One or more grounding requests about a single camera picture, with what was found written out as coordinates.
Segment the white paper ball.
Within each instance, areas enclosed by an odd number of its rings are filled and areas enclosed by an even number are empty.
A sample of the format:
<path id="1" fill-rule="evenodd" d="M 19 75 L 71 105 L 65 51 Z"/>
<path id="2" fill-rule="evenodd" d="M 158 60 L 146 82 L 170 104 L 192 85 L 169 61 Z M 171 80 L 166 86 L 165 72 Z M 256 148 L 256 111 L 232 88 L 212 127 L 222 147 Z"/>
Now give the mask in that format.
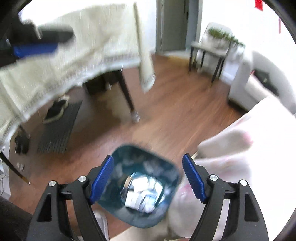
<path id="1" fill-rule="evenodd" d="M 125 207 L 141 213 L 152 213 L 162 192 L 163 185 L 154 177 L 132 178 L 124 201 Z"/>

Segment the dark teal trash bin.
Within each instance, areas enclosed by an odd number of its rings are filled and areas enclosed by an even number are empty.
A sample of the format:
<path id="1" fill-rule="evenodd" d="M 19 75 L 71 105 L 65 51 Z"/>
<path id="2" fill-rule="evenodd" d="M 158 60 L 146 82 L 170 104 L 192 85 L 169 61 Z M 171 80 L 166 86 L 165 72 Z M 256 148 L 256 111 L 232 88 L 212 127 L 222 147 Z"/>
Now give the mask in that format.
<path id="1" fill-rule="evenodd" d="M 114 168 L 97 203 L 119 220 L 138 228 L 157 225 L 181 180 L 169 160 L 134 145 L 113 153 Z"/>

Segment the white slipper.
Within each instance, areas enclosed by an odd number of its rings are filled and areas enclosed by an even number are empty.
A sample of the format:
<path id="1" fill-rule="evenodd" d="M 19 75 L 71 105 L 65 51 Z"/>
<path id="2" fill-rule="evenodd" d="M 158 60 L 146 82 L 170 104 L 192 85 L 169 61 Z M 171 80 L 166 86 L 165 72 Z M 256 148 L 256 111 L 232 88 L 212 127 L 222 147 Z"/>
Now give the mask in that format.
<path id="1" fill-rule="evenodd" d="M 95 210 L 95 211 L 93 211 L 93 213 L 94 213 L 96 221 L 97 221 L 99 227 L 101 228 L 102 233 L 104 234 L 106 240 L 109 240 L 107 218 L 106 218 L 105 214 L 99 210 Z"/>

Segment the dark striped floor mat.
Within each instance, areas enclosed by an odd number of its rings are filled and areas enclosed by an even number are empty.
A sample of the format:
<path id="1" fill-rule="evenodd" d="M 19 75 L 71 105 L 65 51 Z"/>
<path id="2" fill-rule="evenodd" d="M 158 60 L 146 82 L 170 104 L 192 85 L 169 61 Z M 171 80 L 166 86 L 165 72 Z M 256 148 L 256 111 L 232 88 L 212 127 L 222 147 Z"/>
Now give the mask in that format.
<path id="1" fill-rule="evenodd" d="M 64 110 L 59 120 L 45 124 L 43 135 L 41 135 L 37 147 L 38 153 L 63 154 L 66 152 L 67 144 L 81 104 L 82 101 L 69 103 L 69 106 Z"/>

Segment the black dining table leg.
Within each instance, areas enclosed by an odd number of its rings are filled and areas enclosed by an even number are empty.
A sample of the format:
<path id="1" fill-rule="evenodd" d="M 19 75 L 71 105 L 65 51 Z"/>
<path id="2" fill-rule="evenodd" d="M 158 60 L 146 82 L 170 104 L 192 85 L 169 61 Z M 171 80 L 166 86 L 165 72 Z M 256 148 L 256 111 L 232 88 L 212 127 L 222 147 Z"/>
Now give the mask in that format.
<path id="1" fill-rule="evenodd" d="M 127 104 L 129 106 L 132 122 L 138 123 L 140 120 L 140 116 L 139 116 L 138 112 L 136 111 L 134 104 L 132 102 L 132 98 L 131 98 L 130 92 L 128 90 L 128 87 L 126 85 L 126 81 L 123 76 L 123 73 L 120 70 L 116 70 L 116 71 L 114 71 L 114 75 L 115 75 L 116 80 L 119 83 L 119 86 L 121 87 L 121 91 L 123 92 L 123 95 L 125 96 Z"/>

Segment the pink floral tablecloth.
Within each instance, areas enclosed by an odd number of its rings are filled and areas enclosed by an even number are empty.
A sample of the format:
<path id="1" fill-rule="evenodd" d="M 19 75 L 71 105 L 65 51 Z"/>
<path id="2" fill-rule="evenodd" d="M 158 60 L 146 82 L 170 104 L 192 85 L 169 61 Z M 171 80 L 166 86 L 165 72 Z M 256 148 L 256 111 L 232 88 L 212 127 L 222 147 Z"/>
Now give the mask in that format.
<path id="1" fill-rule="evenodd" d="M 198 145 L 198 165 L 227 182 L 244 179 L 270 240 L 295 240 L 295 117 L 275 97 Z"/>

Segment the black shoe white sole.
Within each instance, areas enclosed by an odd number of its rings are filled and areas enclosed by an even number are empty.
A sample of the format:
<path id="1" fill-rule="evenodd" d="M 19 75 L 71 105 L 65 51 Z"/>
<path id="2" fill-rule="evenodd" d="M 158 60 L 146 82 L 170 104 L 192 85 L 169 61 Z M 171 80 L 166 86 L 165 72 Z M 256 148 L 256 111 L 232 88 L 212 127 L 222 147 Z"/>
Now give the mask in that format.
<path id="1" fill-rule="evenodd" d="M 43 124 L 49 124 L 62 118 L 65 109 L 69 105 L 70 96 L 64 95 L 54 101 L 53 105 L 48 109 L 46 116 L 43 118 Z"/>

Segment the beige patterned tablecloth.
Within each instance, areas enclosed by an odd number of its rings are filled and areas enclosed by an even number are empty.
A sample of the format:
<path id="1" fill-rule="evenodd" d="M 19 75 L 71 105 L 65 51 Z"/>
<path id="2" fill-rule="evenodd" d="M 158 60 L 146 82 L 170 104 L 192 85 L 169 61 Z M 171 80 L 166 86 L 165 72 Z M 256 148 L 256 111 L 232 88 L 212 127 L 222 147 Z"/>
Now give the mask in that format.
<path id="1" fill-rule="evenodd" d="M 79 83 L 123 68 L 138 68 L 148 92 L 156 80 L 136 4 L 93 6 L 57 18 L 74 38 L 53 54 L 19 60 L 1 68 L 1 145 L 42 105 Z"/>

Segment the grey sofa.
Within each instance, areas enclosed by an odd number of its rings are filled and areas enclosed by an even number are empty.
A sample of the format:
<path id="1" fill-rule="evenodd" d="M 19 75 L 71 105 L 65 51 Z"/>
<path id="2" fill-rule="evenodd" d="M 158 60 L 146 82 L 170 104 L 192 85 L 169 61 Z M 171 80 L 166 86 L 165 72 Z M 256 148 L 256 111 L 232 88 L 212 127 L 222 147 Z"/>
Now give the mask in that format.
<path id="1" fill-rule="evenodd" d="M 275 96 L 260 83 L 253 74 L 254 69 L 269 74 L 271 83 L 278 89 L 279 96 Z M 249 111 L 269 96 L 278 98 L 281 104 L 295 115 L 295 87 L 292 81 L 271 60 L 259 52 L 246 50 L 231 83 L 228 103 Z"/>

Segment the black bag on sofa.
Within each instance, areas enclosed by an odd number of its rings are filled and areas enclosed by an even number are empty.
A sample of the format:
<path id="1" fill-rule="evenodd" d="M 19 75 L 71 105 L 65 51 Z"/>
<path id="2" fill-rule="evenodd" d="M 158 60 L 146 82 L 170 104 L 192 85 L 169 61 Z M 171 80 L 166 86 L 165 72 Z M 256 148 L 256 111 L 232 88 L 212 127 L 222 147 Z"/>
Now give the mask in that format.
<path id="1" fill-rule="evenodd" d="M 271 91 L 275 96 L 279 96 L 278 89 L 271 83 L 267 72 L 254 69 L 253 74 L 265 88 Z"/>

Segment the grey chair black legs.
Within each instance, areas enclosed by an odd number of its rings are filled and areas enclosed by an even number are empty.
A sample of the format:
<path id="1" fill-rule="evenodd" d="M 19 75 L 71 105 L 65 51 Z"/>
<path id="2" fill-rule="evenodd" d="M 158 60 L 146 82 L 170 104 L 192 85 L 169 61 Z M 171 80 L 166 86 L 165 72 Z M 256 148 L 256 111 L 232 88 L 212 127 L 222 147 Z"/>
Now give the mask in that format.
<path id="1" fill-rule="evenodd" d="M 203 67 L 204 59 L 206 54 L 208 54 L 210 57 L 215 57 L 218 62 L 215 68 L 215 71 L 213 73 L 212 79 L 211 79 L 211 85 L 213 85 L 214 80 L 216 77 L 220 77 L 225 60 L 229 54 L 230 48 L 218 48 L 217 42 L 215 42 L 207 33 L 207 30 L 210 27 L 215 27 L 222 29 L 227 32 L 231 32 L 231 30 L 223 25 L 219 25 L 216 23 L 209 23 L 206 27 L 206 30 L 204 32 L 204 35 L 201 37 L 201 40 L 199 41 L 193 41 L 191 43 L 191 49 L 190 49 L 190 57 L 189 57 L 189 73 L 191 73 L 193 68 L 197 68 L 197 59 L 198 59 L 198 52 L 202 53 L 201 62 L 200 62 L 200 70 Z"/>

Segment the potted green plant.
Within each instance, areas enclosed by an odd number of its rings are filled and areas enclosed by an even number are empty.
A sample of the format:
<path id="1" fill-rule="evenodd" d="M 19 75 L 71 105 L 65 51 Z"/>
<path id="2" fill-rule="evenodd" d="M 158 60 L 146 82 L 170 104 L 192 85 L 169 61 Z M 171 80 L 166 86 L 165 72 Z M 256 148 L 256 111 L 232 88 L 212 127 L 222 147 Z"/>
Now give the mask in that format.
<path id="1" fill-rule="evenodd" d="M 245 47 L 245 45 L 240 42 L 234 35 L 230 32 L 224 31 L 219 28 L 210 27 L 207 30 L 208 35 L 217 42 L 218 48 L 236 48 L 236 47 Z"/>

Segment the grey door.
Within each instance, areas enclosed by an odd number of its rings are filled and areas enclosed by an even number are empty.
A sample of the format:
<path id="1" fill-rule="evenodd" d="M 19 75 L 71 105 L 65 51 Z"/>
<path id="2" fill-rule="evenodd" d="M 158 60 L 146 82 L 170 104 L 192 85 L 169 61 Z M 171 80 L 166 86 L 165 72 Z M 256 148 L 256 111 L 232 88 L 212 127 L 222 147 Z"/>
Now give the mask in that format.
<path id="1" fill-rule="evenodd" d="M 156 52 L 189 50 L 200 38 L 202 8 L 202 0 L 157 1 Z"/>

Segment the red wall decoration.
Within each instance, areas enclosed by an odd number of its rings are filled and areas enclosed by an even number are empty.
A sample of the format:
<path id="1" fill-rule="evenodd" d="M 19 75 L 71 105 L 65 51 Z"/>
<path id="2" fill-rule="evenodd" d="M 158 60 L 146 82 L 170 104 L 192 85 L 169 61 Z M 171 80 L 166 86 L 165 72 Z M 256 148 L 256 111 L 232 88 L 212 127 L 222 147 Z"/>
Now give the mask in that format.
<path id="1" fill-rule="evenodd" d="M 263 0 L 254 0 L 254 7 L 260 11 L 263 11 Z"/>

